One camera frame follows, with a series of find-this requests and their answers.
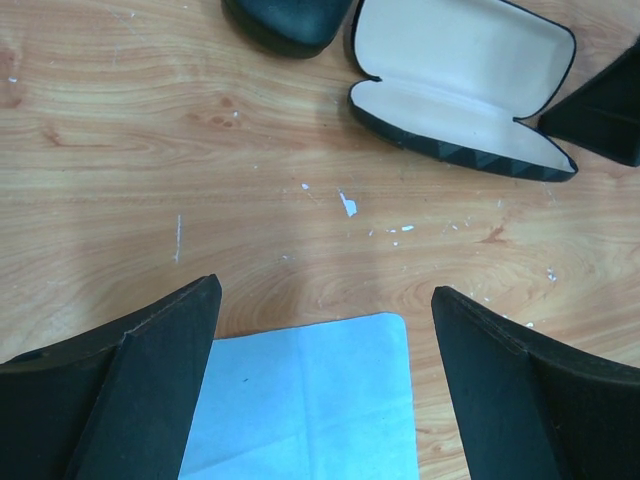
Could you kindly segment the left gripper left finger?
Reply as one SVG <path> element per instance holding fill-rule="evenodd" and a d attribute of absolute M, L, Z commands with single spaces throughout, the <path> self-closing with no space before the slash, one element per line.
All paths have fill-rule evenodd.
<path fill-rule="evenodd" d="M 1 366 L 5 479 L 178 476 L 219 315 L 201 277 Z"/>

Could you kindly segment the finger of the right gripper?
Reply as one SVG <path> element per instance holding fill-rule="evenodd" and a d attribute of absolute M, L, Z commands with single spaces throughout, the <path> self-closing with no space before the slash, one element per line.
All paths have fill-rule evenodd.
<path fill-rule="evenodd" d="M 626 166 L 639 164 L 639 45 L 538 120 L 539 130 Z"/>

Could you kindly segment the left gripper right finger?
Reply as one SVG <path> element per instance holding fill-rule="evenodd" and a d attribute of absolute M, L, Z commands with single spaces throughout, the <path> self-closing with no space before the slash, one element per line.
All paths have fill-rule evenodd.
<path fill-rule="evenodd" d="M 636 479 L 639 370 L 508 320 L 448 286 L 431 308 L 474 479 Z"/>

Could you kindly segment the light blue cloth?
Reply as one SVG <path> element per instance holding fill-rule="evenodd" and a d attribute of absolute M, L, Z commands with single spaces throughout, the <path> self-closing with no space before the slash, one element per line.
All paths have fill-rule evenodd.
<path fill-rule="evenodd" d="M 415 479 L 404 319 L 377 313 L 213 343 L 183 479 Z"/>

